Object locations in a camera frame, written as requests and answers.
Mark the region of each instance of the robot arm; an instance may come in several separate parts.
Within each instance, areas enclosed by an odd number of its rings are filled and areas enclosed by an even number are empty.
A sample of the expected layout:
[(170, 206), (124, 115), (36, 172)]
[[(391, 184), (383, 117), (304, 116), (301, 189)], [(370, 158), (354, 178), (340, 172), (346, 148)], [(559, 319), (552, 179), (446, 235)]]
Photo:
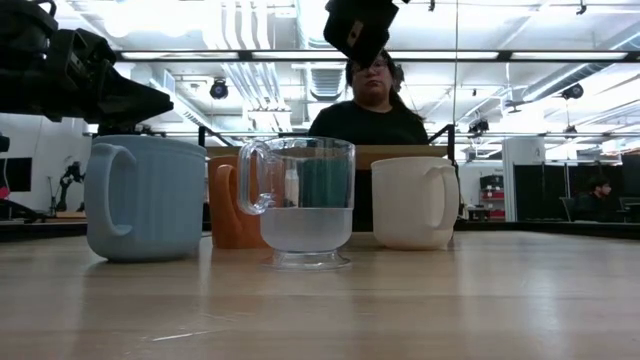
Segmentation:
[(53, 0), (0, 0), (0, 112), (78, 117), (113, 133), (173, 109), (169, 95), (118, 74), (104, 38), (58, 30), (55, 10)]

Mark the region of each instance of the white wall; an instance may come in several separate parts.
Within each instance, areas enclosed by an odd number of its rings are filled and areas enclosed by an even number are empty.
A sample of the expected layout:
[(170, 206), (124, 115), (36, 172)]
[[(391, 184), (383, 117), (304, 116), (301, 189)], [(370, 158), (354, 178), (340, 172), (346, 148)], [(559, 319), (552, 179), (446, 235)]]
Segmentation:
[[(33, 210), (49, 210), (51, 192), (47, 177), (51, 177), (53, 191), (66, 166), (80, 161), (81, 173), (87, 166), (91, 151), (91, 138), (83, 137), (87, 125), (81, 119), (64, 119), (55, 123), (43, 116), (0, 113), (0, 132), (11, 139), (9, 153), (1, 157), (33, 158), (31, 192), (13, 192), (9, 199)], [(82, 184), (73, 183), (67, 195), (68, 211), (75, 211), (83, 198)]]
[(502, 175), (502, 163), (458, 163), (460, 177), (460, 195), (467, 205), (480, 204), (480, 178), (489, 175)]

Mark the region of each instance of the wooden table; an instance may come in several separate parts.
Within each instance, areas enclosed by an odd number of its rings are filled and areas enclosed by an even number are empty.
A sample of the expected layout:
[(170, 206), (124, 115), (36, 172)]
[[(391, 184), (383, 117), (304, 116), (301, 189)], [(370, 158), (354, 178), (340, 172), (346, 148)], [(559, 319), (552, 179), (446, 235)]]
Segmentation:
[(84, 238), (0, 244), (2, 359), (638, 359), (640, 244), (459, 233), (449, 251), (356, 242), (350, 269), (265, 251), (104, 263)]

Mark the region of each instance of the ceiling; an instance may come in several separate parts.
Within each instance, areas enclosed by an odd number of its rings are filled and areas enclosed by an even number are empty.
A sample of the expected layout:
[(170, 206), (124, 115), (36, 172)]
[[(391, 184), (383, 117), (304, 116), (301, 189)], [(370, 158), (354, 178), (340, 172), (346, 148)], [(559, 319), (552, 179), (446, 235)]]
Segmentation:
[[(84, 27), (98, 32), (118, 49), (203, 50), (212, 48), (211, 42), (204, 40), (206, 32), (220, 33), (229, 21), (227, 9), (233, 5), (237, 37), (240, 38), (242, 6), (246, 5), (244, 0), (221, 0), (223, 12), (218, 14), (219, 17), (212, 15), (214, 13), (207, 8), (218, 0), (152, 0), (153, 4), (150, 1), (120, 1), (139, 2), (139, 11), (130, 11), (128, 15), (122, 10), (126, 8), (116, 1), (67, 1), (61, 6), (57, 19), (64, 28)], [(254, 8), (262, 4), (260, 1), (249, 2), (250, 9), (257, 11)], [(303, 47), (300, 32), (315, 36), (321, 34), (326, 19), (324, 1), (264, 1), (268, 12), (266, 38), (271, 48), (300, 49)], [(608, 50), (607, 41), (617, 34), (629, 29), (640, 32), (640, 0), (588, 1), (587, 11), (582, 15), (576, 15), (579, 9), (577, 0), (465, 0), (457, 5), (450, 0), (436, 1), (433, 12), (428, 10), (428, 1), (414, 0), (410, 5), (397, 3), (400, 11), (391, 27), (391, 38), (387, 44), (387, 48), (394, 50)], [(312, 14), (305, 18), (305, 29), (299, 28), (295, 18), (297, 9), (302, 8)], [(256, 17), (252, 18), (255, 43), (259, 40)], [(136, 30), (134, 26), (125, 36), (116, 37), (122, 34), (114, 34), (113, 19), (147, 24), (147, 28)], [(183, 35), (165, 34), (177, 28), (180, 30), (176, 31)], [(244, 41), (238, 41), (238, 45), (247, 48)], [(224, 118), (225, 121), (220, 122), (221, 130), (247, 127), (246, 122), (237, 120), (243, 117), (247, 99), (243, 99), (233, 81), (229, 81), (229, 74), (222, 64), (154, 63), (149, 66), (156, 73), (168, 70), (177, 81), (176, 92), (202, 114), (213, 119)], [(291, 124), (294, 127), (308, 126), (317, 111), (330, 104), (318, 102), (310, 96), (304, 62), (275, 63), (274, 66), (282, 97), (291, 109)], [(454, 121), (462, 131), (466, 131), (468, 122), (479, 117), (489, 120), (492, 131), (524, 132), (562, 131), (567, 123), (587, 123), (579, 126), (579, 130), (599, 132), (632, 125), (640, 120), (640, 107), (633, 104), (623, 115), (597, 119), (611, 109), (637, 100), (634, 94), (640, 89), (635, 79), (640, 74), (640, 66), (635, 64), (613, 65), (580, 81), (585, 89), (581, 99), (565, 101), (550, 96), (522, 106), (522, 111), (517, 114), (510, 114), (509, 108), (504, 107), (504, 100), (515, 96), (509, 89), (526, 88), (572, 65), (405, 63), (402, 66), (405, 84), (401, 96), (410, 108), (427, 117), (425, 126), (430, 132)], [(224, 100), (213, 100), (208, 94), (213, 79), (217, 77), (227, 77), (229, 96)]]

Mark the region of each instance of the glass mug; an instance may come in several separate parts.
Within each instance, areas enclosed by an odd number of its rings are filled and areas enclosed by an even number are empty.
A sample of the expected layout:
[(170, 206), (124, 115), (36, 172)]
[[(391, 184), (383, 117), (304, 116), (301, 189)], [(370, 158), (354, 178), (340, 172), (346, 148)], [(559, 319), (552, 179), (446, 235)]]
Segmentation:
[[(249, 199), (257, 153), (259, 195)], [(330, 138), (280, 138), (244, 145), (238, 156), (238, 207), (260, 215), (260, 233), (274, 249), (265, 265), (326, 270), (345, 266), (337, 249), (351, 236), (355, 146)]]

